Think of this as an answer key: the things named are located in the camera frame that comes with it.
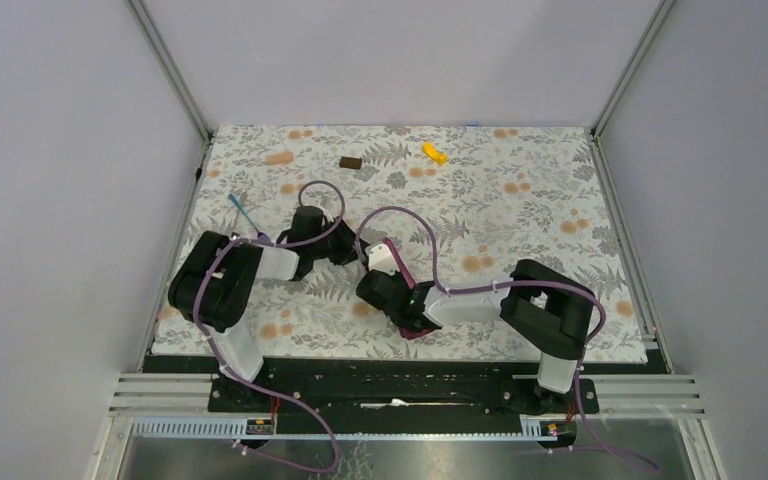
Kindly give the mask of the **purple cloth napkin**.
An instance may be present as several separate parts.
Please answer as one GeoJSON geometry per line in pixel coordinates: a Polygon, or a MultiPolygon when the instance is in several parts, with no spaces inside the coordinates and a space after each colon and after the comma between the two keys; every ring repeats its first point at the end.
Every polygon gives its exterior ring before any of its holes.
{"type": "MultiPolygon", "coordinates": [[[[398,268],[398,271],[404,277],[404,279],[406,281],[406,284],[410,288],[414,288],[416,286],[417,282],[414,280],[410,270],[408,269],[408,267],[403,262],[403,260],[402,260],[402,258],[400,256],[396,246],[394,245],[394,243],[388,237],[385,237],[382,240],[382,243],[388,248],[391,256],[393,257],[393,260],[395,261],[395,264],[396,264],[396,266],[398,268]]],[[[418,339],[418,338],[421,338],[421,337],[423,337],[425,335],[430,334],[432,332],[432,329],[428,328],[428,327],[424,327],[421,330],[410,330],[408,328],[399,326],[398,327],[398,331],[399,331],[399,334],[400,334],[400,336],[402,338],[405,338],[407,340],[415,340],[415,339],[418,339]]]]}

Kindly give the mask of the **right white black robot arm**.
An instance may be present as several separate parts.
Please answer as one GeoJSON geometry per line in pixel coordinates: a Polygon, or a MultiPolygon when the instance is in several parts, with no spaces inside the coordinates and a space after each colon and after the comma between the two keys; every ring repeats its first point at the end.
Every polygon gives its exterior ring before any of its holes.
{"type": "Polygon", "coordinates": [[[411,333],[461,323],[507,323],[540,351],[533,396],[549,412],[572,400],[586,347],[606,320],[590,289],[534,260],[519,261],[508,278],[443,289],[432,281],[411,283],[400,272],[371,270],[356,294],[411,333]]]}

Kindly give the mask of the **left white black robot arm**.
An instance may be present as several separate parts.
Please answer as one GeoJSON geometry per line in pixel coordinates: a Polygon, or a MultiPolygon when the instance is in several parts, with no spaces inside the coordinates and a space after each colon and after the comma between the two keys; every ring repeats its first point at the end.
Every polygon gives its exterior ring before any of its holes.
{"type": "Polygon", "coordinates": [[[232,398],[248,411],[269,401],[270,385],[258,374],[264,357],[243,319],[258,280],[300,281],[318,260],[344,266],[358,259],[355,246],[370,243],[342,219],[331,220],[315,206],[296,209],[290,227],[271,241],[237,239],[205,231],[171,280],[167,299],[202,331],[220,372],[236,379],[232,398]]]}

